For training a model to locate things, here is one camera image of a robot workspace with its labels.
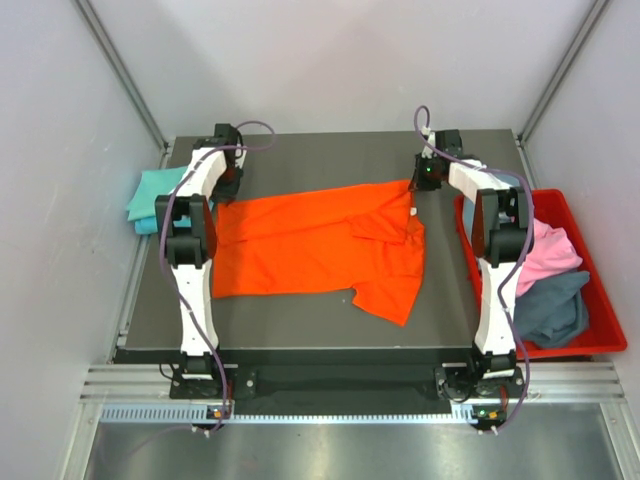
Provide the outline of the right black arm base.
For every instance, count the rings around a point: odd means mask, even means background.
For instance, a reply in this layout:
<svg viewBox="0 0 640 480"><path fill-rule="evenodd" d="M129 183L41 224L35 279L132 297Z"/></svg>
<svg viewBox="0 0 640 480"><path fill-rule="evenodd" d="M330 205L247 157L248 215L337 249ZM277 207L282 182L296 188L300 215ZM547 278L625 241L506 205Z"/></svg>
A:
<svg viewBox="0 0 640 480"><path fill-rule="evenodd" d="M507 375L484 375L472 362L442 363L434 369L435 385L440 398L455 403L481 401L505 404L523 393L525 378L520 367Z"/></svg>

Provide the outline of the orange t shirt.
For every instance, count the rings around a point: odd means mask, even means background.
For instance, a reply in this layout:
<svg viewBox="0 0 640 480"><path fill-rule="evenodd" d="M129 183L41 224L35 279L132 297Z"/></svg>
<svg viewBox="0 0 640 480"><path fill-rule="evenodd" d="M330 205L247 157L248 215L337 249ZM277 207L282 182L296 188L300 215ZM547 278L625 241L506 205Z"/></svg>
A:
<svg viewBox="0 0 640 480"><path fill-rule="evenodd" d="M351 289L403 326L421 289L426 233L406 180L220 205L216 233L216 299Z"/></svg>

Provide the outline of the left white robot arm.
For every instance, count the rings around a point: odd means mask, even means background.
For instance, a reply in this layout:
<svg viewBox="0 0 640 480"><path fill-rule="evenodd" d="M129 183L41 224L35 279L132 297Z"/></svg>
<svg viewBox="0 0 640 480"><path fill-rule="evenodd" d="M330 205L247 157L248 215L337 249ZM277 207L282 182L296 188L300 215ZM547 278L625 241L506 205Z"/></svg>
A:
<svg viewBox="0 0 640 480"><path fill-rule="evenodd" d="M239 130L217 124L196 141L191 161L170 193L155 200L159 260L178 297L182 321L180 352L185 372L205 396L226 387L218 335L213 325L211 271L217 249L211 205L235 198L245 154Z"/></svg>

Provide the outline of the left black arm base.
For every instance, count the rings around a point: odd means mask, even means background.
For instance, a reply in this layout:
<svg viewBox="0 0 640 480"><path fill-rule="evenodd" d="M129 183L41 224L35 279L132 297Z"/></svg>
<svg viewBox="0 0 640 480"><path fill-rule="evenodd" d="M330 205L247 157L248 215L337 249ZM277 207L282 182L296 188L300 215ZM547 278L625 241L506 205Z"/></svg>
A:
<svg viewBox="0 0 640 480"><path fill-rule="evenodd" d="M223 386L217 377L204 375L188 378L177 365L160 364L159 373L170 382L169 398L172 400L222 400ZM258 370L256 368L228 368L225 370L227 400L247 400L256 395Z"/></svg>

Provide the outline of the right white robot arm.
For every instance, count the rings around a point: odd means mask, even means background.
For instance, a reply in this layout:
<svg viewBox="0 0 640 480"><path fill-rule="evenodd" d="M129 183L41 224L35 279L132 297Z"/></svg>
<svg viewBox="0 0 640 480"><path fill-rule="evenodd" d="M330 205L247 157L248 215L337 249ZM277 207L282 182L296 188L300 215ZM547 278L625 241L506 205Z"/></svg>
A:
<svg viewBox="0 0 640 480"><path fill-rule="evenodd" d="M474 206L471 247L482 286L477 364L469 367L466 380L474 393L487 396L516 370L513 316L518 280L533 246L531 192L505 182L481 161L464 158L458 131L422 126L417 132L425 146L415 156L410 188L434 191L448 184Z"/></svg>

